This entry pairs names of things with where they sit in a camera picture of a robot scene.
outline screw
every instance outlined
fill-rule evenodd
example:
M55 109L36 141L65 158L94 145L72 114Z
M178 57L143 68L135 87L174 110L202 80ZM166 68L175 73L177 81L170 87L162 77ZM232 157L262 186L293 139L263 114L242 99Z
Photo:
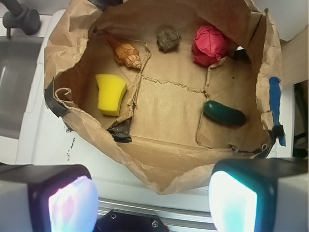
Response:
M156 220L154 220L154 221L152 222L152 226L153 226L154 228L157 228L157 227L159 226L159 223L158 223Z

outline rock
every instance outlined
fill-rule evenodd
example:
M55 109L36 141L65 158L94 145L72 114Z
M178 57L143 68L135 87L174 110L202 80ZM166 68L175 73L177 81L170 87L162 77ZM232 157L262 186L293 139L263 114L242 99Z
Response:
M180 34L171 27L167 27L157 35L159 49L167 52L178 46L182 40Z

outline brown paper bag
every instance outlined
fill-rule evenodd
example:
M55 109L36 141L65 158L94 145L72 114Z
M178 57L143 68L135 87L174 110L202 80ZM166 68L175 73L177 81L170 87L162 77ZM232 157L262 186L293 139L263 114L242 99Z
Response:
M194 64L191 45L204 24L242 46L250 60L225 57L208 69ZM183 39L166 54L156 45L164 26ZM116 63L104 31L139 49L140 72ZM119 117L97 109L98 73L117 74L127 83ZM220 159L266 156L273 145L272 76L281 76L279 36L267 11L250 0L128 0L105 12L73 0L45 49L51 110L159 194L207 185ZM210 121L202 113L207 100L242 110L247 124L235 129ZM116 143L106 130L128 118L132 142Z

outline green cucumber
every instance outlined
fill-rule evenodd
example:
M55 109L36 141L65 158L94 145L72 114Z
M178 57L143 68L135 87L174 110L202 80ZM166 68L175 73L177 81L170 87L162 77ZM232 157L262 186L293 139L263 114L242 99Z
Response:
M224 124L242 126L246 123L246 116L242 111L222 105L216 101L205 102L204 114Z

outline seashell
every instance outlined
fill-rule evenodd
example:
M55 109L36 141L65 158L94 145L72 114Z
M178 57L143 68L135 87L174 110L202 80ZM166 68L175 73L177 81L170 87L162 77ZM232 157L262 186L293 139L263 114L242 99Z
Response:
M129 68L141 69L139 50L129 43L121 43L110 34L105 33L104 37L112 47L115 60L118 64L125 64Z

